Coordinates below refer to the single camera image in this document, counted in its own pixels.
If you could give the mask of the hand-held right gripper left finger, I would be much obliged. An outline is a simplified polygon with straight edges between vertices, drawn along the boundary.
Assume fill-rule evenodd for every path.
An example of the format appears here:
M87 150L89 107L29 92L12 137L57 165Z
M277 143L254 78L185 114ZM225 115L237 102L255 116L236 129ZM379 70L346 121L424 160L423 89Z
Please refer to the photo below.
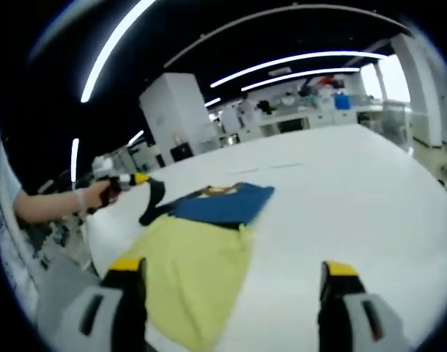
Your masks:
M144 258L120 258L71 304L74 351L145 351Z

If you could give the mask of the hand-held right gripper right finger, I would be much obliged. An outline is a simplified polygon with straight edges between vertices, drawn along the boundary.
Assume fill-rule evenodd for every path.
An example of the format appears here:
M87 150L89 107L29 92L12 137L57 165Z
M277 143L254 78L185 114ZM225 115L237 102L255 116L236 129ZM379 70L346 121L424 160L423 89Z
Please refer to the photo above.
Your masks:
M320 351L404 350L400 317L345 263L322 263L317 322Z

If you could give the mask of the person's left hand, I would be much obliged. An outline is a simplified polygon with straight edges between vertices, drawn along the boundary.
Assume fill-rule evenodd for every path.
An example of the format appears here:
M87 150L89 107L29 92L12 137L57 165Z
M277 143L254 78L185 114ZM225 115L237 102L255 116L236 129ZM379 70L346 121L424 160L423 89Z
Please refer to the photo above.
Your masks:
M120 191L114 188L109 180L95 181L92 185L84 188L82 197L85 210L97 210L115 203Z

